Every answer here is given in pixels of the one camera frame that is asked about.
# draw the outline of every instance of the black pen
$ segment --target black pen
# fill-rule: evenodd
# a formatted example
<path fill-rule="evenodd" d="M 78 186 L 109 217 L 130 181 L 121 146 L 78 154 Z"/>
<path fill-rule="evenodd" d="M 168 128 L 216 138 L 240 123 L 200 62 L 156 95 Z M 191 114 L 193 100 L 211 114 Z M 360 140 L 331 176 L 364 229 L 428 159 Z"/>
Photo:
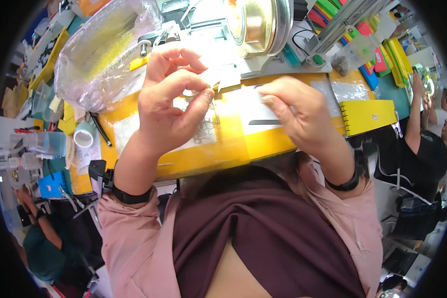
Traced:
<path fill-rule="evenodd" d="M 100 132 L 101 136 L 105 140 L 106 144 L 108 144 L 109 147 L 112 147 L 111 141 L 109 140 L 108 136 L 104 132 L 100 122 L 98 121 L 98 113 L 90 113 L 91 118 L 93 119 L 94 124 L 96 124 L 96 127 L 98 128 L 98 131 Z"/>

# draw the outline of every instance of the cable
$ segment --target cable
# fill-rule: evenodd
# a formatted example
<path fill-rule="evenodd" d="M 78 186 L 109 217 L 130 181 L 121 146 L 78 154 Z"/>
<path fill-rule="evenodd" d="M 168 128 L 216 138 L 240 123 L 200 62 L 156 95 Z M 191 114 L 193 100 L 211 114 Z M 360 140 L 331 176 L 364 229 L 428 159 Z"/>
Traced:
<path fill-rule="evenodd" d="M 298 49 L 300 49 L 300 50 L 303 51 L 307 56 L 309 56 L 308 52 L 306 52 L 305 50 L 303 50 L 303 48 L 300 47 L 300 46 L 295 42 L 295 36 L 296 36 L 297 34 L 301 33 L 301 32 L 306 32 L 306 31 L 310 31 L 310 32 L 313 32 L 313 33 L 316 34 L 316 32 L 315 32 L 314 30 L 311 30 L 311 29 L 304 29 L 304 30 L 300 30 L 300 31 L 298 31 L 297 33 L 295 33 L 295 34 L 293 35 L 293 37 L 291 38 L 291 40 L 293 41 L 293 43 L 295 44 L 295 46 L 296 46 Z"/>

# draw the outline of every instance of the yellow table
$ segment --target yellow table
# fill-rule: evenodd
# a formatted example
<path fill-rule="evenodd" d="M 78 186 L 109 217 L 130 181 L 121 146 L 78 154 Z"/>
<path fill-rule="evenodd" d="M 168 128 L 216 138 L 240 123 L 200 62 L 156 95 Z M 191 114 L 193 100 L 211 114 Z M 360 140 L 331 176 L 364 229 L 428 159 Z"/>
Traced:
<path fill-rule="evenodd" d="M 313 80 L 327 80 L 326 74 L 294 74 L 292 76 L 308 85 Z M 243 80 L 241 86 L 265 84 L 277 77 L 279 76 Z M 333 71 L 330 73 L 330 78 L 332 81 L 363 84 L 368 90 L 370 99 L 375 99 L 359 71 L 354 71 L 344 78 Z M 232 108 L 232 103 L 242 99 L 226 96 L 226 93 L 233 91 L 235 88 L 234 86 L 222 89 L 215 95 L 216 110 L 220 118 L 220 126 L 215 128 L 217 142 L 163 155 L 159 159 L 156 181 L 227 169 L 296 149 L 282 127 L 244 135 L 239 113 Z M 113 123 L 138 113 L 138 94 L 136 92 L 123 98 L 119 102 L 119 108 L 113 112 L 99 115 L 99 121 L 113 144 L 115 144 Z M 344 134 L 342 117 L 333 117 L 332 121 L 340 133 Z M 102 159 L 106 160 L 107 166 L 112 168 L 118 159 L 116 149 L 108 147 L 104 140 L 100 139 Z M 73 193 L 81 194 L 92 191 L 88 174 L 78 176 L 76 169 L 71 168 L 70 177 Z"/>

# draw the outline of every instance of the gold lamp housing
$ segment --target gold lamp housing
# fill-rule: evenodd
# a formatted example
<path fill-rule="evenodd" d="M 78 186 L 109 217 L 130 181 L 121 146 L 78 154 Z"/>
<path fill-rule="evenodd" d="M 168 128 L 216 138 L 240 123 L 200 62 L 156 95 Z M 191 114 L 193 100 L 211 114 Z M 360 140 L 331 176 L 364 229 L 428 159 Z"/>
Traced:
<path fill-rule="evenodd" d="M 274 56 L 293 24 L 288 0 L 227 0 L 227 24 L 240 57 Z"/>

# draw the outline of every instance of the white shirt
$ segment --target white shirt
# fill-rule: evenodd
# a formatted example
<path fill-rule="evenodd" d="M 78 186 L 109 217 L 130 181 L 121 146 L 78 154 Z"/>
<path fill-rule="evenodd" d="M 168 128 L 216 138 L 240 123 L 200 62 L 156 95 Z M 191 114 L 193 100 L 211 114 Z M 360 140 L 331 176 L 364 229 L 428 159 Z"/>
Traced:
<path fill-rule="evenodd" d="M 437 116 L 437 123 L 434 124 L 429 121 L 429 131 L 436 134 L 437 136 L 441 136 L 445 119 L 447 119 L 447 112 L 442 109 L 435 109 L 435 115 Z"/>

